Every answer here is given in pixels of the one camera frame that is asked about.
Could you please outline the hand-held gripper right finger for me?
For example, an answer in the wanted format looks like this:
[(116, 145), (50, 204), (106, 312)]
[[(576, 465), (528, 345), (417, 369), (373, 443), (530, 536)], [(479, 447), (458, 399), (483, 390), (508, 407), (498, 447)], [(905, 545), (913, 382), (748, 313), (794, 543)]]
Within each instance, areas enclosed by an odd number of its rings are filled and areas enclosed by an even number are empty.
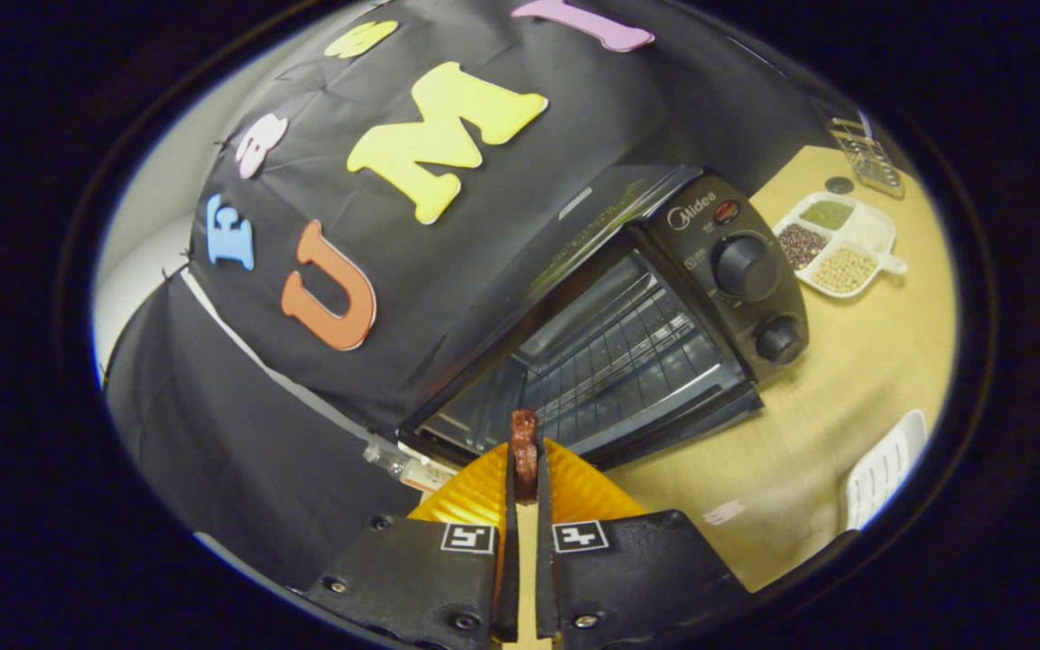
[(537, 632), (557, 649), (665, 649), (750, 608), (682, 511), (644, 510), (557, 441), (545, 441), (540, 482)]

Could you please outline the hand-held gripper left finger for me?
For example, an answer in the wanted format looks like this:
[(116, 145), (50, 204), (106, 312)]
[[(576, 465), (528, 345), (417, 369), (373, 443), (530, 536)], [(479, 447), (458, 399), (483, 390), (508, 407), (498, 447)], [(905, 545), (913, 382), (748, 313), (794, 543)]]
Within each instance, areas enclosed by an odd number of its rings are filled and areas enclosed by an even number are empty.
[(391, 649), (497, 649), (515, 641), (511, 464), (500, 444), (412, 513), (372, 515), (305, 598)]

